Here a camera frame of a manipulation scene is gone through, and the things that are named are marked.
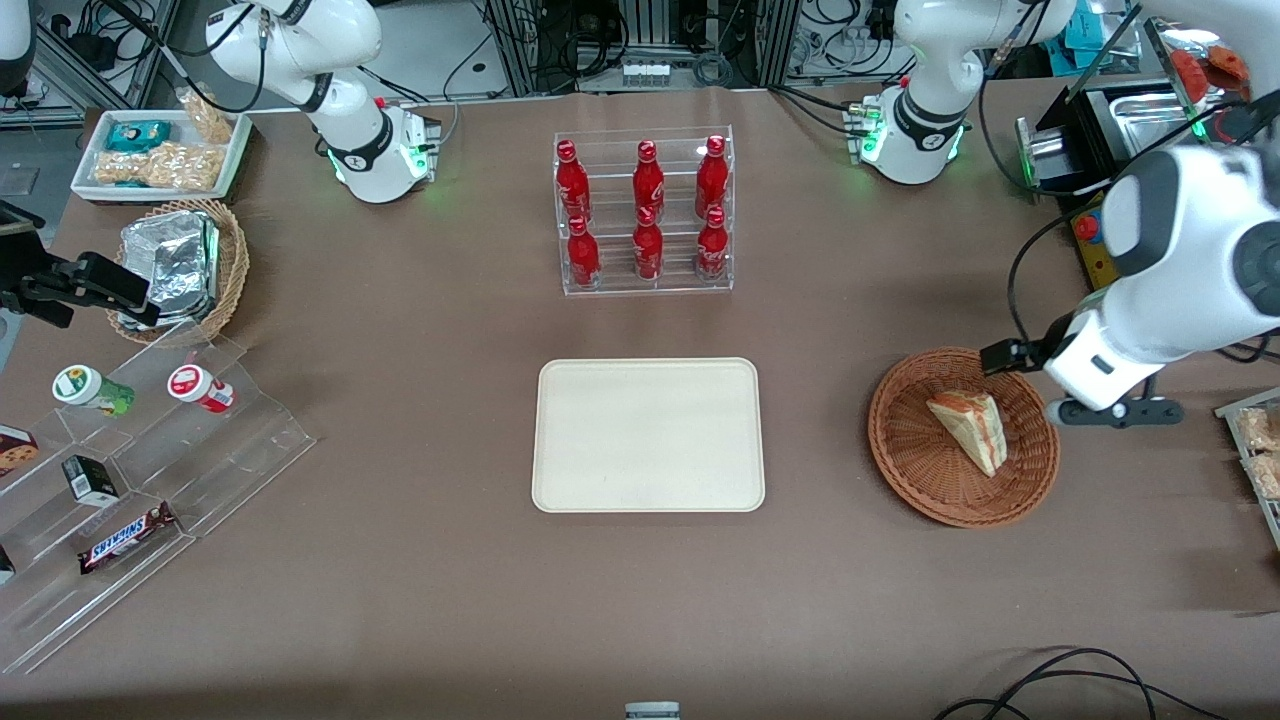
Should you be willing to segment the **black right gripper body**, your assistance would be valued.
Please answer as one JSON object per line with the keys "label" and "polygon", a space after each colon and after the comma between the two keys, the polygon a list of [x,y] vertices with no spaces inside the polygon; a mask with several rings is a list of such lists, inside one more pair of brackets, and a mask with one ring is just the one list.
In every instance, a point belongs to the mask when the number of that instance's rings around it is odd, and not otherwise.
{"label": "black right gripper body", "polygon": [[1,202],[1,292],[15,293],[27,275],[49,268],[38,231],[46,220],[10,202]]}

